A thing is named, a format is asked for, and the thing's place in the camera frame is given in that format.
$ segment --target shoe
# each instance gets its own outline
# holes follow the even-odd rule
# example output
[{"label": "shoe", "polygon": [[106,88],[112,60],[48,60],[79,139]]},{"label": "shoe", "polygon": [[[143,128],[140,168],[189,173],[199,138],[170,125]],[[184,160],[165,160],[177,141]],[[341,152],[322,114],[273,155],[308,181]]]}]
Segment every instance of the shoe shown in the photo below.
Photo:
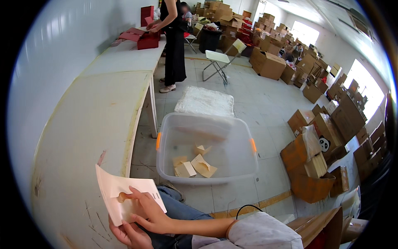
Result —
[{"label": "shoe", "polygon": [[165,182],[163,184],[160,184],[159,186],[166,186],[168,188],[174,189],[175,191],[177,191],[180,195],[181,195],[181,199],[179,200],[179,202],[184,203],[185,202],[185,196],[184,193],[179,191],[178,189],[176,189],[176,187],[173,186],[173,184],[169,183],[169,182]]},{"label": "shoe", "polygon": [[164,88],[160,89],[159,92],[160,93],[167,93],[170,91],[175,91],[176,90],[176,85],[171,85],[171,86],[165,86]]}]

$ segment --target orange handle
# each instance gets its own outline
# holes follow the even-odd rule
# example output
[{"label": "orange handle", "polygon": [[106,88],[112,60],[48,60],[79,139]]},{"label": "orange handle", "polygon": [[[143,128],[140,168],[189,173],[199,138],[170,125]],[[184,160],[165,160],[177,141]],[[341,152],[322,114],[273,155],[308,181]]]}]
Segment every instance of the orange handle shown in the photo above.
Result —
[{"label": "orange handle", "polygon": [[161,132],[158,133],[158,138],[156,139],[156,150],[158,150],[160,146],[160,136],[162,135]]},{"label": "orange handle", "polygon": [[256,153],[257,149],[256,149],[256,144],[254,143],[254,139],[251,138],[250,143],[252,144],[252,149],[253,149],[254,153]]}]

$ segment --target clear plastic bin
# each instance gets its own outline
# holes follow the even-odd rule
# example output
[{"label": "clear plastic bin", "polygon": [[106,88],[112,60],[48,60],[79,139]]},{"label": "clear plastic bin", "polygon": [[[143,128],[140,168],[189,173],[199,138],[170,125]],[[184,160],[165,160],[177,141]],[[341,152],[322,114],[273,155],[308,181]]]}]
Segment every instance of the clear plastic bin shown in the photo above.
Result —
[{"label": "clear plastic bin", "polygon": [[[211,150],[203,155],[217,171],[210,177],[175,176],[173,158],[187,156],[192,161],[196,145]],[[159,175],[175,183],[218,184],[253,177],[258,171],[256,146],[245,122],[238,118],[188,113],[169,113],[162,121],[156,142],[156,169]]]}]

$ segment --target table leg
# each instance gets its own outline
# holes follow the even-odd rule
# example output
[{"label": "table leg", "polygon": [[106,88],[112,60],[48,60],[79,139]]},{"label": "table leg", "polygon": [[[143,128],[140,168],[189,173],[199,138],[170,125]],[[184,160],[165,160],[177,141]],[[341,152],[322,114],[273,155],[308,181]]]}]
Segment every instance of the table leg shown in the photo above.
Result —
[{"label": "table leg", "polygon": [[144,108],[146,109],[146,114],[148,115],[148,122],[150,126],[150,131],[153,138],[158,137],[158,120],[156,116],[156,104],[155,104],[155,91],[153,86],[153,76],[146,92],[146,97],[144,101]]}]

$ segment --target black top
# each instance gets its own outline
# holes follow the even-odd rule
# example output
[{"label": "black top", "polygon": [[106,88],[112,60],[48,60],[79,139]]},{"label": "black top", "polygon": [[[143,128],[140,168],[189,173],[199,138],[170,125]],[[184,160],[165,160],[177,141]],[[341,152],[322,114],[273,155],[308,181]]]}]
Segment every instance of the black top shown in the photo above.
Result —
[{"label": "black top", "polygon": [[[181,3],[179,0],[177,0],[176,6],[177,6],[177,17],[169,25],[165,26],[164,28],[178,27],[181,24],[182,11],[181,11]],[[160,20],[163,21],[168,15],[169,15],[169,12],[167,11],[166,2],[162,1],[162,5],[160,6]]]}]

